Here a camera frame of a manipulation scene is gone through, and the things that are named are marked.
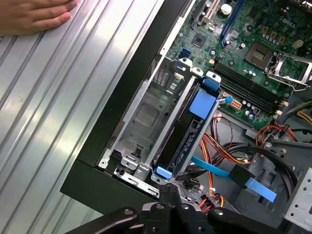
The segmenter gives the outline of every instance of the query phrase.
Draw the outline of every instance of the blue pcie slot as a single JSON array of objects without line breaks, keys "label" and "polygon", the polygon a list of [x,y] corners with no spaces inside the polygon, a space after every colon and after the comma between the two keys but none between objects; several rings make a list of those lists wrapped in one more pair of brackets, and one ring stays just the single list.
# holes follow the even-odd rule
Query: blue pcie slot
[{"label": "blue pcie slot", "polygon": [[179,54],[179,58],[180,59],[188,58],[190,55],[191,55],[191,52],[189,50],[183,48],[182,51]]},{"label": "blue pcie slot", "polygon": [[240,9],[242,8],[242,6],[244,5],[245,0],[238,0],[235,9],[233,10],[229,21],[227,23],[227,25],[224,26],[222,33],[221,33],[221,45],[224,47],[225,46],[225,38],[228,35],[233,23],[235,22],[235,19],[238,16],[238,13],[240,11]]}]

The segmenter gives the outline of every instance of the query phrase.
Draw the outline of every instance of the expansion slot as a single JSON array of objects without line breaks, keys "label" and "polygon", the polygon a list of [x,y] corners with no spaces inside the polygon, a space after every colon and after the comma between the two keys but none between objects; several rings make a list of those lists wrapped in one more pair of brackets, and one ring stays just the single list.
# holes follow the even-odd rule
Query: expansion slot
[{"label": "expansion slot", "polygon": [[216,8],[219,5],[220,0],[214,0],[213,4],[210,6],[207,14],[203,18],[203,22],[208,23],[211,17],[214,15]]},{"label": "expansion slot", "polygon": [[226,36],[228,35],[233,23],[235,22],[237,16],[238,16],[238,13],[239,11],[241,10],[241,8],[243,7],[243,4],[244,4],[244,1],[245,0],[238,0],[237,1],[237,4],[236,4],[236,7],[234,8],[230,18],[229,18],[229,21],[228,23],[224,26],[222,32],[221,32],[221,45],[224,47],[226,44],[225,44],[225,39],[226,39]]},{"label": "expansion slot", "polygon": [[191,23],[191,28],[192,30],[194,30],[194,25],[196,24],[196,22],[198,21],[198,17],[200,16],[200,14],[202,13],[202,10],[204,8],[204,5],[206,4],[206,0],[201,0],[199,5],[197,6],[193,16],[192,16],[192,23]]},{"label": "expansion slot", "polygon": [[245,78],[224,64],[218,62],[214,71],[222,77],[221,88],[252,103],[257,108],[274,114],[282,100],[276,94]]}]

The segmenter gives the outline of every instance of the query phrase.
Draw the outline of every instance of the screw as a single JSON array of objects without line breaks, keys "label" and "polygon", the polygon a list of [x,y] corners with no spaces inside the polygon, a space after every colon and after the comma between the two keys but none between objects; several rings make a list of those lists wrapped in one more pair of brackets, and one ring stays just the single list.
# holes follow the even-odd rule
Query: screw
[{"label": "screw", "polygon": [[133,211],[125,210],[125,215],[132,215],[132,214],[133,214]]},{"label": "screw", "polygon": [[182,205],[181,205],[181,208],[187,210],[187,209],[189,208],[189,206],[188,206],[188,205],[185,205],[185,204],[182,204]]},{"label": "screw", "polygon": [[223,215],[223,212],[221,210],[214,210],[214,212],[217,214],[217,215]]}]

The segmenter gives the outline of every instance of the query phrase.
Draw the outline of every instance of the blue sata port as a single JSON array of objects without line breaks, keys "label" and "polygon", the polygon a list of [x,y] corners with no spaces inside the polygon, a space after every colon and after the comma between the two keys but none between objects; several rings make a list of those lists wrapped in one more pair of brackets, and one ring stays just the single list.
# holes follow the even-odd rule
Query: blue sata port
[{"label": "blue sata port", "polygon": [[179,54],[179,59],[188,58],[190,55],[191,55],[191,52],[189,50],[183,48]]}]

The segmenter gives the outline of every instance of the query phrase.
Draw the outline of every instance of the ram slot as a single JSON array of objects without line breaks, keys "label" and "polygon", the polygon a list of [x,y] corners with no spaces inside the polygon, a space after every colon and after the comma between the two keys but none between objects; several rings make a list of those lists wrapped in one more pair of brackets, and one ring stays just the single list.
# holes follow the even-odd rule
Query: ram slot
[{"label": "ram slot", "polygon": [[273,114],[279,108],[282,98],[224,64],[218,62],[214,71],[222,76],[222,89],[239,96],[269,114]]}]

